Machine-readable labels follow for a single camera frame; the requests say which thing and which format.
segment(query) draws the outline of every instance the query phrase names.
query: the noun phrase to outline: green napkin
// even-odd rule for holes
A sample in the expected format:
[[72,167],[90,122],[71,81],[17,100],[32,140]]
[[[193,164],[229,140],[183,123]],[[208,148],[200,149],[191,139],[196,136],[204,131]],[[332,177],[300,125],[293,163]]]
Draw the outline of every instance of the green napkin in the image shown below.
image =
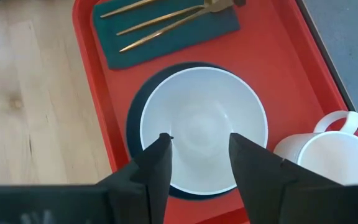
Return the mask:
[[230,7],[221,12],[207,13],[134,49],[120,53],[124,47],[197,10],[120,36],[116,33],[172,12],[204,4],[203,0],[156,0],[130,11],[100,18],[107,12],[134,2],[137,1],[112,0],[94,6],[94,26],[110,69],[127,68],[239,29],[236,13]]

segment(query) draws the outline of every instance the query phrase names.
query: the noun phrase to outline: white bowl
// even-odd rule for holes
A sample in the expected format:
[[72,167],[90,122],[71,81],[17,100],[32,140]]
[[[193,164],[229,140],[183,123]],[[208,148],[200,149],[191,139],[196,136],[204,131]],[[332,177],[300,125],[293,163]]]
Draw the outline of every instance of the white bowl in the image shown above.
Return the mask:
[[174,137],[171,185],[213,195],[236,187],[230,133],[266,147],[268,130],[264,108],[249,85],[225,70],[195,67],[168,77],[147,100],[140,119],[143,149],[160,133]]

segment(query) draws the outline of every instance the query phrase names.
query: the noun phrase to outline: red tray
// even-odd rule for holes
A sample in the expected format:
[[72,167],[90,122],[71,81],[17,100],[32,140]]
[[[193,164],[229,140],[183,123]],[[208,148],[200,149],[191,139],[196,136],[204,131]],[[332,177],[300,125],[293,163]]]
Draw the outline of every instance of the red tray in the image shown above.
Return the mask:
[[[248,83],[268,119],[268,149],[308,133],[325,114],[346,110],[342,96],[295,0],[248,0],[237,8],[241,30],[124,70],[109,70],[93,28],[98,0],[76,0],[73,22],[113,171],[128,163],[126,117],[136,92],[159,70],[186,61],[222,66]],[[244,223],[237,190],[205,201],[170,197],[165,223]]]

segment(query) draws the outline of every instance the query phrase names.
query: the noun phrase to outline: dark blue plate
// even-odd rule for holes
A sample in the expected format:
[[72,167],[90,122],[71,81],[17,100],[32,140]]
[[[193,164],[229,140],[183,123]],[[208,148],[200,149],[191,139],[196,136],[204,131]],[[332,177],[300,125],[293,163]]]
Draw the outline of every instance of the dark blue plate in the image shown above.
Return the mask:
[[[142,144],[140,142],[140,117],[142,116],[143,108],[146,104],[147,99],[155,90],[155,88],[166,78],[175,74],[176,72],[182,71],[187,68],[193,67],[213,67],[221,68],[217,65],[204,62],[185,62],[171,67],[165,68],[148,79],[142,86],[142,88],[136,93],[134,100],[132,101],[131,108],[128,112],[127,124],[126,124],[126,140],[129,149],[129,154],[131,157],[136,156],[138,153],[143,151]],[[223,192],[220,194],[214,195],[196,195],[184,192],[177,188],[170,186],[169,194],[174,197],[187,199],[187,200],[206,200],[215,198],[217,196],[223,195],[230,192]]]

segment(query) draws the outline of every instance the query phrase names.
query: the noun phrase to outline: bowl rim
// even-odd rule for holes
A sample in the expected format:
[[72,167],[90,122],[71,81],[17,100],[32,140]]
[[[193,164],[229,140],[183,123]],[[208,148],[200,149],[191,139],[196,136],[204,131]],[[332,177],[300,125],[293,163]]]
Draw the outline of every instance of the bowl rim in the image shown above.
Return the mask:
[[[145,144],[144,144],[144,140],[143,140],[143,134],[142,134],[142,130],[143,130],[143,123],[144,123],[144,114],[145,114],[145,111],[151,101],[151,99],[153,98],[154,94],[156,94],[156,92],[158,92],[158,89],[163,86],[166,82],[168,82],[169,80],[171,80],[172,78],[176,77],[176,76],[179,76],[185,72],[189,72],[191,70],[215,70],[215,71],[219,71],[221,73],[224,73],[226,75],[229,75],[230,77],[233,77],[235,78],[237,81],[239,81],[241,84],[243,84],[251,93],[252,95],[254,96],[254,98],[257,100],[257,103],[259,105],[259,108],[261,109],[262,111],[262,114],[263,114],[263,120],[264,120],[264,129],[265,129],[265,136],[264,136],[264,142],[263,142],[263,147],[266,148],[266,145],[267,145],[267,139],[268,139],[268,135],[269,135],[269,129],[268,129],[268,126],[267,126],[267,117],[266,117],[266,112],[265,112],[265,109],[263,107],[263,104],[262,102],[260,101],[259,97],[257,96],[257,94],[255,93],[255,91],[244,81],[242,80],[241,78],[239,78],[237,75],[231,73],[231,72],[228,72],[226,70],[223,70],[223,69],[220,69],[220,68],[214,68],[214,67],[205,67],[205,66],[202,66],[202,67],[192,67],[192,68],[186,68],[184,70],[181,70],[179,72],[176,72],[172,75],[170,75],[168,78],[164,79],[164,81],[162,81],[161,83],[158,84],[158,86],[153,90],[153,92],[150,94],[150,96],[147,98],[147,101],[146,101],[146,104],[144,105],[143,107],[143,110],[142,110],[142,116],[140,117],[140,125],[139,125],[139,134],[140,134],[140,143],[142,145],[142,150],[145,149]],[[188,190],[188,189],[185,189],[183,187],[180,187],[180,186],[177,186],[177,184],[174,184],[174,183],[170,183],[170,185],[172,187],[175,187],[176,189],[178,190],[181,190],[181,191],[184,191],[186,193],[189,193],[189,194],[195,194],[195,195],[214,195],[214,194],[221,194],[221,193],[224,193],[224,192],[227,192],[229,190],[232,190],[233,188],[237,187],[237,184],[234,184],[232,186],[229,186],[229,187],[226,187],[225,189],[221,189],[221,190],[216,190],[216,191],[212,191],[212,192],[197,192],[197,191],[193,191],[193,190]]]

